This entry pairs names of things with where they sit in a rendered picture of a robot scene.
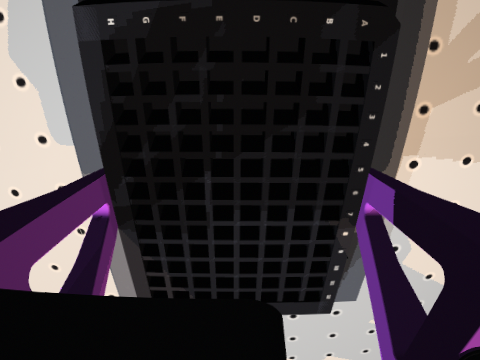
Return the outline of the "black well plate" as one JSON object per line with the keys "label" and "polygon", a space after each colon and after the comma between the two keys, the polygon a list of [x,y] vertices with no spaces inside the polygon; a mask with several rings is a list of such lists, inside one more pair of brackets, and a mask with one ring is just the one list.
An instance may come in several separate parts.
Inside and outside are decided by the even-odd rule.
{"label": "black well plate", "polygon": [[397,4],[72,6],[137,297],[331,314],[387,98]]}

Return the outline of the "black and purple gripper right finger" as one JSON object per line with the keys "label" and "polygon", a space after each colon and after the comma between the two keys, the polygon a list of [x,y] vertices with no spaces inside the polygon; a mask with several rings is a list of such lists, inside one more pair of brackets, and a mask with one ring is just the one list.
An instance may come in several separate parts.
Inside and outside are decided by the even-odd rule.
{"label": "black and purple gripper right finger", "polygon": [[[382,216],[443,269],[428,316]],[[356,230],[381,360],[459,360],[480,350],[479,212],[370,168]]]}

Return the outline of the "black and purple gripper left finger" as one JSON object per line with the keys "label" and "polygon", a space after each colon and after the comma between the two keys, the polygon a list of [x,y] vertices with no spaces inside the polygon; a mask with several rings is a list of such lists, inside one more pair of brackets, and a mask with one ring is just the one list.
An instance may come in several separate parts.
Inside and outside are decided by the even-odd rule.
{"label": "black and purple gripper left finger", "polygon": [[0,211],[0,288],[32,291],[32,266],[91,216],[59,293],[104,296],[118,230],[104,168]]}

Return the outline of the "grey perforated base plate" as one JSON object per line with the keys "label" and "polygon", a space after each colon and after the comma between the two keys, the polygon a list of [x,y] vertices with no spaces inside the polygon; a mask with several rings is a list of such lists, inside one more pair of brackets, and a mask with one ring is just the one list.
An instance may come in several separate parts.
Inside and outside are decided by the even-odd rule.
{"label": "grey perforated base plate", "polygon": [[[438,0],[418,96],[396,174],[480,213],[480,0]],[[0,0],[0,211],[82,178],[42,0]],[[32,291],[59,293],[92,216],[31,268]],[[441,265],[384,217],[427,316]],[[282,315],[287,360],[381,360],[366,282],[331,314]]]}

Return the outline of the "black flat square plate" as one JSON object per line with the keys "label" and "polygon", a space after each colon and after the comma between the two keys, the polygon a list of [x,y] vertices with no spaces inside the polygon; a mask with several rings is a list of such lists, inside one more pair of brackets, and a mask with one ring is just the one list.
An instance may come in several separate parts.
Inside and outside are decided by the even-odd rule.
{"label": "black flat square plate", "polygon": [[[42,0],[63,104],[82,177],[103,168],[83,74],[72,6]],[[396,178],[425,65],[438,0],[398,0],[401,23],[387,98],[371,168]],[[137,297],[119,230],[110,270],[119,297]],[[365,271],[355,227],[334,302],[356,301]]]}

